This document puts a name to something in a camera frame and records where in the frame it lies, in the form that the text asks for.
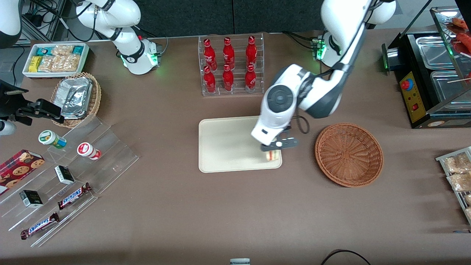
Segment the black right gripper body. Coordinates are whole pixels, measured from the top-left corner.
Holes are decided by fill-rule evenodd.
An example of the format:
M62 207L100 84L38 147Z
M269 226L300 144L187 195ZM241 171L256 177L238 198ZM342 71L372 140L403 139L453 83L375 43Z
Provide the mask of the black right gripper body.
M23 93L29 92L28 89L22 89L10 85L5 81L0 81L0 119L1 121L14 122L14 114L22 107L26 107L28 100L25 100Z

